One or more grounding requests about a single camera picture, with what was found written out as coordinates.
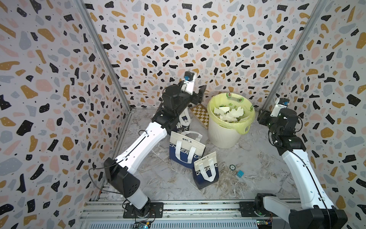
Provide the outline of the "navy white tote bag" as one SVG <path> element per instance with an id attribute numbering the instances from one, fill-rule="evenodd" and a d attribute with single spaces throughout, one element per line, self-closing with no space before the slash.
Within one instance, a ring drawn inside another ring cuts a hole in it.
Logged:
<path id="1" fill-rule="evenodd" d="M 194 168 L 194 162 L 204 155 L 205 144 L 201 143 L 203 135 L 195 131 L 182 133 L 171 132 L 169 157 L 171 160 L 188 168 Z"/>

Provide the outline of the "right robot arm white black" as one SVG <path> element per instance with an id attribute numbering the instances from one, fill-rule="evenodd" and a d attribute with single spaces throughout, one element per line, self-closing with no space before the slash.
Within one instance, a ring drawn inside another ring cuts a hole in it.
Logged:
<path id="1" fill-rule="evenodd" d="M 258 193 L 254 200 L 257 215 L 271 212 L 292 229 L 341 229 L 348 221 L 344 210 L 330 200 L 317 179 L 302 139 L 295 135 L 299 116 L 294 110 L 281 108 L 276 114 L 261 110 L 257 121 L 269 128 L 269 142 L 287 164 L 297 187 L 299 207 L 280 200 L 274 194 Z"/>

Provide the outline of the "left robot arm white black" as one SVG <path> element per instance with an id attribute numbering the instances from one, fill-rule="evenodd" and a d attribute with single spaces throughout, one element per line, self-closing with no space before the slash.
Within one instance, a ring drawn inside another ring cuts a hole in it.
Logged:
<path id="1" fill-rule="evenodd" d="M 199 104 L 204 99 L 206 86 L 198 93 L 183 91 L 183 83 L 164 89 L 160 103 L 151 123 L 141 130 L 137 140 L 117 158 L 104 161 L 106 180 L 132 206 L 134 216 L 151 215 L 151 201 L 140 189 L 140 180 L 134 176 L 145 157 L 176 127 L 180 114 L 190 103 Z"/>

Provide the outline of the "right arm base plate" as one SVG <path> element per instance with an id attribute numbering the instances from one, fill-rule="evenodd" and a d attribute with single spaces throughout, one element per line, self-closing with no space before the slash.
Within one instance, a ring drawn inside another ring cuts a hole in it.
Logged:
<path id="1" fill-rule="evenodd" d="M 242 217 L 277 217 L 272 212 L 258 207 L 254 200 L 244 200 L 239 202 L 239 211 Z"/>

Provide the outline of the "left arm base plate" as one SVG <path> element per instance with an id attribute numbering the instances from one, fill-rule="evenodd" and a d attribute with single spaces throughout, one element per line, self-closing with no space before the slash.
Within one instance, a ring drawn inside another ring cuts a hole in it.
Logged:
<path id="1" fill-rule="evenodd" d="M 142 209 L 136 208 L 132 204 L 124 206 L 124 219 L 158 219 L 163 217 L 164 203 L 148 201 Z"/>

